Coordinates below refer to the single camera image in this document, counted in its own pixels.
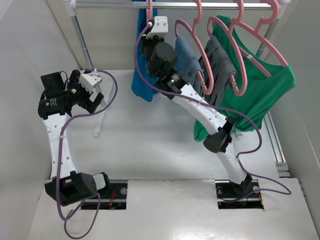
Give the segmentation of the blue t shirt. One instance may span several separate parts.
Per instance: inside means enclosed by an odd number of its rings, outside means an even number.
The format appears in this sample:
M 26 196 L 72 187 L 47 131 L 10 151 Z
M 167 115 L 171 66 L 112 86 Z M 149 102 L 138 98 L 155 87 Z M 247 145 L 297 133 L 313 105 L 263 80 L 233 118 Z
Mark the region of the blue t shirt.
M 138 39 L 140 33 L 147 25 L 147 10 L 140 9 L 138 11 L 138 19 L 137 19 L 137 28 L 136 28 L 136 38 Z M 137 56 L 137 64 L 139 66 L 139 70 L 141 75 L 151 84 L 154 85 L 156 83 L 156 79 L 149 77 L 147 73 L 147 62 L 145 55 L 141 52 L 141 41 L 138 43 L 138 47 L 136 50 Z M 134 74 L 131 83 L 131 90 L 137 96 L 142 98 L 147 102 L 151 102 L 153 100 L 153 96 L 157 93 L 154 89 L 149 87 L 141 78 L 138 73 L 137 68 L 134 68 Z

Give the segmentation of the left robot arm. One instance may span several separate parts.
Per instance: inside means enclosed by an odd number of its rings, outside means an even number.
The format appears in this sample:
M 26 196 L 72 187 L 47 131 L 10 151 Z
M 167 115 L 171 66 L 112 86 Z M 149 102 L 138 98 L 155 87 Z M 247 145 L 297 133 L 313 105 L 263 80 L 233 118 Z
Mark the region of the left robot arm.
M 91 100 L 94 89 L 102 82 L 101 76 L 92 70 L 73 70 L 66 81 L 60 72 L 40 79 L 44 91 L 38 115 L 46 128 L 51 154 L 50 182 L 45 184 L 45 192 L 62 207 L 97 196 L 107 198 L 112 191 L 109 177 L 105 172 L 91 175 L 77 170 L 67 133 L 67 125 L 74 119 L 73 106 L 94 114 L 103 101 L 102 93 Z

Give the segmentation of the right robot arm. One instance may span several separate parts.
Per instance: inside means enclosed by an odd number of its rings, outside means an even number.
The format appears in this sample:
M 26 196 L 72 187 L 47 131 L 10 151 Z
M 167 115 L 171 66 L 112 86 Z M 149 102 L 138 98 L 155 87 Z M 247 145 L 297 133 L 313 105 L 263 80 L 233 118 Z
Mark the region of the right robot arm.
M 233 196 L 243 197 L 249 192 L 252 177 L 241 168 L 236 158 L 231 137 L 235 118 L 226 117 L 205 106 L 206 101 L 203 101 L 192 85 L 183 79 L 180 72 L 174 70 L 178 57 L 173 47 L 163 38 L 150 38 L 143 34 L 140 51 L 145 55 L 148 75 L 156 78 L 156 88 L 187 110 L 206 128 L 208 137 L 203 141 L 204 147 L 216 154 L 224 166 Z

